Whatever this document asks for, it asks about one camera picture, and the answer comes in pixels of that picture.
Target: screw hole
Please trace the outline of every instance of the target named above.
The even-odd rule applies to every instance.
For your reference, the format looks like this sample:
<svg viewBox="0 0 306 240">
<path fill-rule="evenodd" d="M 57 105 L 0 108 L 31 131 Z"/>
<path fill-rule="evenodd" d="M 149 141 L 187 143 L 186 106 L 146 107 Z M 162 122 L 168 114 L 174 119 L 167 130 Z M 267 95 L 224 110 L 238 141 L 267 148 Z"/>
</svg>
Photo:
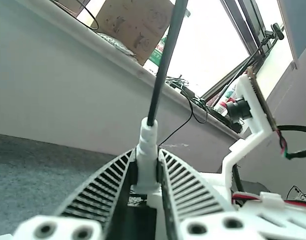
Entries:
<svg viewBox="0 0 306 240">
<path fill-rule="evenodd" d="M 243 224 L 239 220 L 228 218 L 224 221 L 224 226 L 228 229 L 240 229 Z"/>
<path fill-rule="evenodd" d="M 193 223 L 188 226 L 188 232 L 193 235 L 201 235 L 205 234 L 207 232 L 207 229 L 200 223 Z"/>
<path fill-rule="evenodd" d="M 44 234 L 47 233 L 50 230 L 51 230 L 51 227 L 49 225 L 43 226 L 41 228 L 41 232 L 44 233 Z"/>
<path fill-rule="evenodd" d="M 46 239 L 55 232 L 56 227 L 54 222 L 44 222 L 36 228 L 34 235 L 38 239 Z"/>
<path fill-rule="evenodd" d="M 74 240 L 88 240 L 92 237 L 92 229 L 88 227 L 82 227 L 77 229 L 73 234 Z"/>
</svg>

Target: bright sky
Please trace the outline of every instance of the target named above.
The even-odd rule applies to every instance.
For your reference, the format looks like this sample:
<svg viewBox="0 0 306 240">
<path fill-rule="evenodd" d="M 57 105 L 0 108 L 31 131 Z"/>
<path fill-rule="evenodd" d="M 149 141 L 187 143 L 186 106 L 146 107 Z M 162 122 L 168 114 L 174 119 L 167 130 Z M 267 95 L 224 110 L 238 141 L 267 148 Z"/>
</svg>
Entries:
<svg viewBox="0 0 306 240">
<path fill-rule="evenodd" d="M 88 9 L 96 15 L 105 0 L 91 0 Z M 265 27 L 282 23 L 276 0 L 256 0 Z M 237 31 L 219 0 L 189 0 L 167 75 L 190 82 L 189 88 L 201 96 L 248 57 Z M 77 17 L 91 24 L 83 10 Z"/>
</svg>

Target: grey carpet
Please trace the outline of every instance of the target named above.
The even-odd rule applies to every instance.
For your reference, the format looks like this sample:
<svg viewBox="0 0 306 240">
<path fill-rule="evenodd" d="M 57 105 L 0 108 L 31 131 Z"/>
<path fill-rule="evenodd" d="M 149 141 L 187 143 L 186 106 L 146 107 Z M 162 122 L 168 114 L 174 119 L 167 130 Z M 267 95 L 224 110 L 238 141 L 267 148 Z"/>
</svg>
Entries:
<svg viewBox="0 0 306 240">
<path fill-rule="evenodd" d="M 37 214 L 51 214 L 115 156 L 0 135 L 0 235 Z"/>
</svg>

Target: window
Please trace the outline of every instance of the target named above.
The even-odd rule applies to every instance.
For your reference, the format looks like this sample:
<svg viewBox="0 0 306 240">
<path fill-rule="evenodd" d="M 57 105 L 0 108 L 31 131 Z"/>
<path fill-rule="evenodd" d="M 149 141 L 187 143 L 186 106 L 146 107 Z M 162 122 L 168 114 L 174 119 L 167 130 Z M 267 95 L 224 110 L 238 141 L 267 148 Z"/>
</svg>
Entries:
<svg viewBox="0 0 306 240">
<path fill-rule="evenodd" d="M 96 16 L 105 0 L 86 2 Z M 191 91 L 207 101 L 219 94 L 257 50 L 265 31 L 271 31 L 271 24 L 282 24 L 277 0 L 189 0 L 187 9 L 190 16 L 183 20 L 167 75 L 181 76 L 189 82 Z M 93 22 L 85 9 L 77 19 L 88 26 Z M 268 42 L 256 55 L 255 72 L 272 43 Z"/>
<path fill-rule="evenodd" d="M 200 97 L 249 54 L 219 0 L 191 0 L 187 9 L 167 75 L 182 75 Z"/>
<path fill-rule="evenodd" d="M 240 36 L 241 42 L 246 47 L 249 54 L 256 51 L 257 47 L 265 37 L 265 31 L 271 31 L 271 25 L 278 23 L 282 26 L 282 17 L 277 0 L 220 0 L 226 13 L 231 19 L 231 24 L 235 26 Z M 254 70 L 257 72 L 263 64 L 265 58 L 270 53 L 270 49 L 275 44 L 270 41 L 261 48 L 261 54 L 257 56 L 257 64 Z M 220 79 L 214 86 L 202 95 L 209 105 L 216 98 L 216 95 L 232 79 L 235 73 L 243 64 L 232 69 L 224 78 Z"/>
</svg>

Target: black cable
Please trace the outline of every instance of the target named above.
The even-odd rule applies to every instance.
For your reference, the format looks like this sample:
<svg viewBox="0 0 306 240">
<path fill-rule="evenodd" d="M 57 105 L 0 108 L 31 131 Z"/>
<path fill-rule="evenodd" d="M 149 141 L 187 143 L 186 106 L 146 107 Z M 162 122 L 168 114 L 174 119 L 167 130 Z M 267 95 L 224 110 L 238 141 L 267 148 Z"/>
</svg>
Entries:
<svg viewBox="0 0 306 240">
<path fill-rule="evenodd" d="M 236 185 L 236 188 L 239 192 L 245 192 L 244 187 L 242 185 L 241 179 L 240 179 L 240 174 L 238 170 L 238 165 L 234 164 L 232 168 L 232 174 L 233 174 L 233 179 Z"/>
<path fill-rule="evenodd" d="M 50 0 L 51 2 L 53 2 L 54 4 L 58 3 L 61 4 L 60 2 L 56 1 L 56 0 Z M 76 17 L 74 17 L 73 15 L 69 14 L 71 17 L 75 18 L 77 21 L 79 21 L 81 24 L 83 24 L 84 26 L 86 26 L 88 29 L 91 29 L 92 31 L 96 31 L 100 28 L 99 22 L 96 19 L 96 17 L 88 10 L 87 6 L 81 2 L 80 0 L 75 0 L 77 1 L 82 7 L 83 9 L 85 9 L 88 14 L 92 17 L 92 19 L 94 20 L 94 22 L 96 23 L 96 28 L 90 27 L 88 25 L 86 25 L 85 23 L 81 22 L 80 20 L 78 20 Z"/>
<path fill-rule="evenodd" d="M 169 140 L 170 137 L 172 137 L 178 130 L 180 130 L 185 124 L 187 124 L 191 120 L 192 116 L 193 112 L 191 111 L 191 115 L 189 116 L 189 118 L 181 126 L 175 129 L 167 138 L 165 138 L 158 146 L 161 146 L 163 143 Z"/>
<path fill-rule="evenodd" d="M 180 29 L 182 26 L 183 18 L 187 10 L 188 0 L 176 0 L 175 6 L 172 11 L 172 17 L 169 25 L 169 30 L 160 60 L 159 68 L 156 74 L 151 104 L 147 115 L 147 125 L 153 126 L 155 117 L 157 115 L 160 94 L 164 86 L 164 81 L 167 76 L 171 58 L 175 45 L 178 40 Z"/>
<path fill-rule="evenodd" d="M 261 22 L 260 22 L 258 13 L 257 13 L 257 11 L 256 11 L 256 9 L 255 9 L 254 3 L 253 3 L 253 1 L 250 1 L 250 3 L 251 3 L 251 6 L 252 6 L 253 11 L 254 11 L 254 13 L 255 13 L 255 18 L 256 18 L 256 20 L 257 20 L 257 23 L 258 23 L 259 26 L 261 26 Z M 263 34 L 263 38 L 265 38 L 266 35 L 265 35 L 264 30 L 263 30 L 262 27 L 260 28 L 260 31 L 261 31 L 262 34 Z"/>
<path fill-rule="evenodd" d="M 297 131 L 306 133 L 306 126 L 301 125 L 280 125 L 277 126 L 280 131 Z"/>
<path fill-rule="evenodd" d="M 215 99 L 215 101 L 212 103 L 211 107 L 214 107 L 220 100 L 220 98 L 224 95 L 224 93 L 226 92 L 226 90 L 228 90 L 228 88 L 230 87 L 231 83 L 234 82 L 235 79 L 237 79 L 241 74 L 243 74 L 245 72 L 245 70 L 248 68 L 249 63 L 252 61 L 252 59 L 254 58 L 254 56 L 259 52 L 259 50 L 265 45 L 267 44 L 266 40 L 263 40 L 261 42 L 261 44 L 258 46 L 257 50 L 255 52 L 252 53 L 251 56 L 248 57 L 247 61 L 244 63 L 244 65 L 236 72 L 236 74 L 234 75 L 234 77 L 228 82 L 228 84 L 226 84 L 224 86 L 224 88 L 222 89 L 222 91 L 219 93 L 219 95 L 217 96 L 217 98 Z"/>
<path fill-rule="evenodd" d="M 293 185 L 293 186 L 291 187 L 291 189 L 288 191 L 288 193 L 287 193 L 287 195 L 286 195 L 286 200 L 288 200 L 289 195 L 290 195 L 291 191 L 292 191 L 294 188 L 297 188 L 297 186 Z"/>
<path fill-rule="evenodd" d="M 188 94 L 178 85 L 174 85 L 174 87 L 177 87 L 178 89 L 181 90 L 181 93 L 183 93 L 183 96 L 186 97 L 187 101 L 188 101 L 188 104 L 189 104 L 189 108 L 191 110 L 191 114 L 189 116 L 189 118 L 181 125 L 179 126 L 177 129 L 175 129 L 167 138 L 165 138 L 158 146 L 161 146 L 163 143 L 165 143 L 170 137 L 172 137 L 178 130 L 180 130 L 185 124 L 187 124 L 192 117 L 195 118 L 195 120 L 199 123 L 199 124 L 205 124 L 208 120 L 208 112 L 206 111 L 206 117 L 205 117 L 205 120 L 204 121 L 200 121 L 196 115 L 194 114 L 194 109 L 193 109 L 193 105 L 191 103 L 191 100 L 188 96 Z"/>
<path fill-rule="evenodd" d="M 280 132 L 281 131 L 297 131 L 297 132 L 306 133 L 306 126 L 301 126 L 301 125 L 280 125 L 280 126 L 277 126 L 277 128 L 278 128 L 278 131 L 280 131 Z M 285 152 L 284 156 L 287 159 L 291 160 L 291 159 L 295 159 L 295 158 L 299 158 L 299 159 L 306 158 L 306 149 L 301 150 L 301 151 L 288 153 L 287 152 L 286 140 L 282 136 L 282 134 L 280 133 L 279 134 L 279 143 L 280 143 L 281 148 L 283 147 L 282 144 L 281 144 L 283 141 L 285 141 L 285 145 L 286 145 L 286 152 Z"/>
</svg>

